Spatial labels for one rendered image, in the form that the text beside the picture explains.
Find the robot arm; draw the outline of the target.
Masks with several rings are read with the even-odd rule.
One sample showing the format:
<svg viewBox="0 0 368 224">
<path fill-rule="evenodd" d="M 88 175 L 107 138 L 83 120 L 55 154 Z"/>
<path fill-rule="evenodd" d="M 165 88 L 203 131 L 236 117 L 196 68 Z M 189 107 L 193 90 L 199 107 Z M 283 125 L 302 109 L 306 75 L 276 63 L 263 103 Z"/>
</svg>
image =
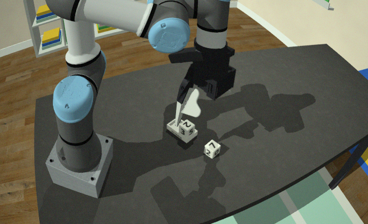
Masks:
<svg viewBox="0 0 368 224">
<path fill-rule="evenodd" d="M 100 24 L 149 39 L 171 63 L 203 61 L 195 47 L 184 48 L 190 38 L 189 18 L 197 19 L 196 42 L 206 48 L 226 45 L 231 0 L 45 0 L 64 19 L 68 75 L 53 93 L 58 125 L 56 143 L 60 163 L 70 171 L 93 170 L 102 146 L 93 130 L 93 110 L 106 70 L 106 57 L 95 42 L 94 25 Z"/>
</svg>

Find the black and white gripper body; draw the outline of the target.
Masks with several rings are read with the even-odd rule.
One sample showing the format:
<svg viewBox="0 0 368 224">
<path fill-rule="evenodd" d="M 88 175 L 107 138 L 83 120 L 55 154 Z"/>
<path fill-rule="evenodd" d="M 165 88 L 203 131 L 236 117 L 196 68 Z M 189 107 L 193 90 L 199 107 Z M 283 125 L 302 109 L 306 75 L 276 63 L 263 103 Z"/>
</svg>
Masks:
<svg viewBox="0 0 368 224">
<path fill-rule="evenodd" d="M 229 59 L 235 49 L 227 45 L 226 41 L 225 47 L 210 49 L 199 45 L 196 37 L 194 39 L 194 47 L 201 52 L 203 61 L 193 61 L 188 72 L 192 73 L 193 83 L 214 101 L 234 86 L 236 69 L 229 66 Z"/>
</svg>

